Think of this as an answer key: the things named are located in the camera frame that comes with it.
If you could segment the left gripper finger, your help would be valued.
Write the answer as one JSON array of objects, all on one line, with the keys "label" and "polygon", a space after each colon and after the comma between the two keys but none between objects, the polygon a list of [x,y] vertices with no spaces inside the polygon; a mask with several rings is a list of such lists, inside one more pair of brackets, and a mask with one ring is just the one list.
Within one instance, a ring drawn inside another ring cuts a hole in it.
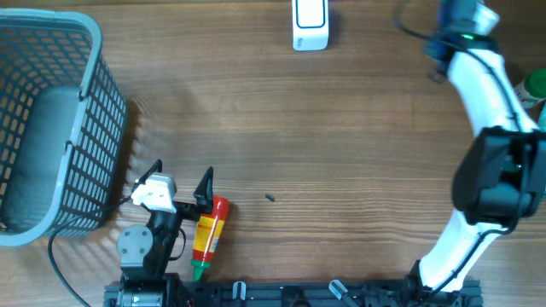
[{"label": "left gripper finger", "polygon": [[131,188],[131,191],[134,192],[140,185],[144,184],[146,180],[153,175],[155,172],[161,173],[163,169],[163,162],[161,159],[157,159],[152,166],[142,175],[140,176],[135,183],[133,184],[133,187]]},{"label": "left gripper finger", "polygon": [[193,193],[199,209],[213,208],[213,172],[213,167],[209,166]]}]

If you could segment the red sauce bottle green cap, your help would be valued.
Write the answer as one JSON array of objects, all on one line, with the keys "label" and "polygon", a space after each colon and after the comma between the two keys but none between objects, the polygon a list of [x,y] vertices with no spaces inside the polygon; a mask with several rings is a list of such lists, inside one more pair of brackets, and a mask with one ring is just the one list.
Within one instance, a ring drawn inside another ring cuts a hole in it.
[{"label": "red sauce bottle green cap", "polygon": [[211,214],[202,214],[195,229],[195,239],[191,265],[193,281],[199,281],[204,272],[211,267],[218,247],[225,221],[229,215],[229,201],[220,196],[213,197]]}]

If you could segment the green lid jar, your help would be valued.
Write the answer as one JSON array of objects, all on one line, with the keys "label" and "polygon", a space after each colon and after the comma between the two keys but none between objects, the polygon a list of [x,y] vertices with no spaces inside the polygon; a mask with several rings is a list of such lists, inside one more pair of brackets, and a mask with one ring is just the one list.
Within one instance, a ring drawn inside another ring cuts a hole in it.
[{"label": "green lid jar", "polygon": [[545,99],[545,79],[545,69],[537,69],[514,87],[514,92],[524,109],[534,107]]}]

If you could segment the teal wet wipes pack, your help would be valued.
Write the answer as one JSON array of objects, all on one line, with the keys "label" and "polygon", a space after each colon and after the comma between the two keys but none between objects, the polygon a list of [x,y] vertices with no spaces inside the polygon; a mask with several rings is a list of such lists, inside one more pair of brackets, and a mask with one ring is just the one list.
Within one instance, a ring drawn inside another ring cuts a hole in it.
[{"label": "teal wet wipes pack", "polygon": [[543,105],[542,111],[539,114],[539,117],[537,119],[537,125],[541,131],[546,131],[546,104]]}]

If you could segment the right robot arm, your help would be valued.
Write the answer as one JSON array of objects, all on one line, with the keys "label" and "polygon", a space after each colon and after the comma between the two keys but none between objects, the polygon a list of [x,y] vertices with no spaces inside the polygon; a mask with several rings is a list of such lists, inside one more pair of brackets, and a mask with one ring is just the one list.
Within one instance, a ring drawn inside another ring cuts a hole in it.
[{"label": "right robot arm", "polygon": [[461,290],[485,249],[532,217],[542,202],[545,133],[509,82],[490,35],[498,21],[482,1],[443,1],[436,32],[423,36],[439,74],[462,99],[473,143],[453,178],[450,220],[416,264],[420,301]]}]

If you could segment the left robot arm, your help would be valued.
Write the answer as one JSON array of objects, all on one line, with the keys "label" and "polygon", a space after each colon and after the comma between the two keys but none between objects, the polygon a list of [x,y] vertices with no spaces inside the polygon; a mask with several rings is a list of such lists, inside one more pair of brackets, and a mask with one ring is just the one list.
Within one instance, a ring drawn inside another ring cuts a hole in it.
[{"label": "left robot arm", "polygon": [[212,212],[213,168],[209,167],[194,191],[195,203],[174,200],[177,186],[173,176],[162,171],[162,161],[138,178],[130,200],[149,213],[144,225],[122,231],[117,241],[122,275],[119,284],[105,290],[105,306],[193,306],[193,296],[179,274],[168,273],[168,263],[184,220],[197,222]]}]

